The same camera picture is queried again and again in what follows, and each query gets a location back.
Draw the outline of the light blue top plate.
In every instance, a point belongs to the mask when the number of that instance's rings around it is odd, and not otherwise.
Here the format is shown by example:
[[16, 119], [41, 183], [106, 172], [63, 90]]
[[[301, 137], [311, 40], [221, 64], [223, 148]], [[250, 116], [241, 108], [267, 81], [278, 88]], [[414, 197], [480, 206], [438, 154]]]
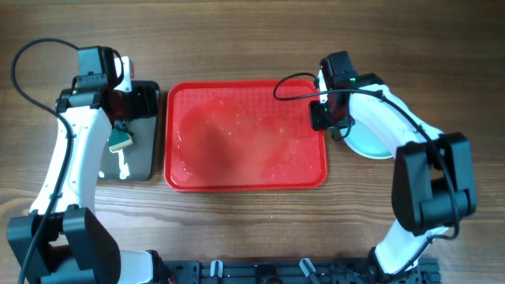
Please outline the light blue top plate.
[[346, 145], [352, 150], [353, 148], [362, 151], [388, 150], [383, 142], [359, 121], [354, 121], [349, 128], [341, 129], [340, 133]]

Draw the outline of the green yellow sponge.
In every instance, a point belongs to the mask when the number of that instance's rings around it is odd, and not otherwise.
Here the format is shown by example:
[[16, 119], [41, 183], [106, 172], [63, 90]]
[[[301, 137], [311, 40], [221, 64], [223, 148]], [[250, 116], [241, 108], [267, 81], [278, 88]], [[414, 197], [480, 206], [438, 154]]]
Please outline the green yellow sponge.
[[114, 128], [110, 134], [108, 145], [111, 152], [120, 151], [133, 145], [132, 135], [126, 129]]

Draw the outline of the white plate with stain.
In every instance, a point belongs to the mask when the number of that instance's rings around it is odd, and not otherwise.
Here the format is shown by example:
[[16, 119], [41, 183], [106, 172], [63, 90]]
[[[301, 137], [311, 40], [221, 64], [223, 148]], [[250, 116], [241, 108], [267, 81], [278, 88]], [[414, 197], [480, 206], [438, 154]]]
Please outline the white plate with stain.
[[388, 150], [362, 151], [362, 150], [353, 148], [353, 151], [356, 152], [357, 154], [367, 158], [367, 159], [382, 160], [382, 159], [392, 159], [393, 158], [393, 155]]

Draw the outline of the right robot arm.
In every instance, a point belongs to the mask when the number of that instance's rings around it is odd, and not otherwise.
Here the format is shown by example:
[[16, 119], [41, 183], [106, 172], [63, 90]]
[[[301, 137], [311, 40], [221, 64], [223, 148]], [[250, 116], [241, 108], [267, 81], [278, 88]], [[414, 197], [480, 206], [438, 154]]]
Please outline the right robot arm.
[[411, 272], [435, 240], [454, 240], [477, 207], [470, 143], [422, 121], [374, 73], [359, 74], [345, 51], [320, 61], [312, 128], [330, 130], [353, 151], [395, 161], [395, 221], [368, 257], [368, 276], [391, 281]]

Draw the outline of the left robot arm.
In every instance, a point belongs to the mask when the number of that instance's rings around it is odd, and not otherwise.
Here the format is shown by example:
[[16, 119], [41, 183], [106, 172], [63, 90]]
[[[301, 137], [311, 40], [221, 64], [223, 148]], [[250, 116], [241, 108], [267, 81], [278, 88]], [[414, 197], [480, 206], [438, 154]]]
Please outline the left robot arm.
[[79, 73], [51, 110], [58, 134], [43, 186], [7, 226], [19, 282], [168, 283], [157, 252], [120, 249], [95, 215], [98, 181], [152, 175], [159, 86], [135, 80], [131, 60], [110, 47], [81, 47], [77, 58]]

